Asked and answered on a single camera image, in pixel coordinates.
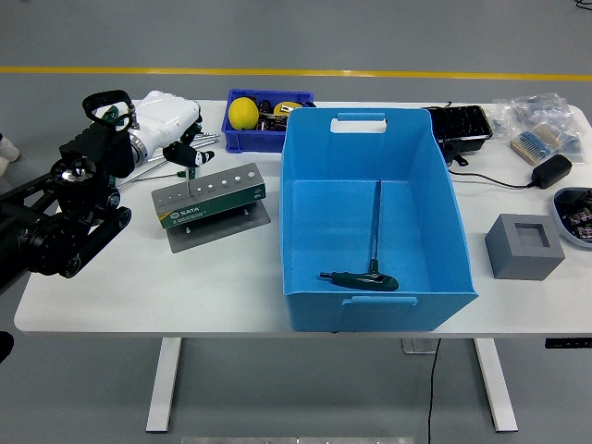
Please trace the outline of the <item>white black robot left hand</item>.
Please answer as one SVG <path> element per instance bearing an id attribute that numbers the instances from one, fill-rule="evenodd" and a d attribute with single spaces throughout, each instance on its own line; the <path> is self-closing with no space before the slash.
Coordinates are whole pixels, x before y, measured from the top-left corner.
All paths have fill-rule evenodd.
<path id="1" fill-rule="evenodd" d="M 134 166 L 145 164 L 157 149 L 167 161 L 184 167 L 200 167 L 214 158 L 213 151 L 191 147 L 202 121 L 197 102 L 152 91 L 135 111 L 137 125 L 129 130 Z"/>

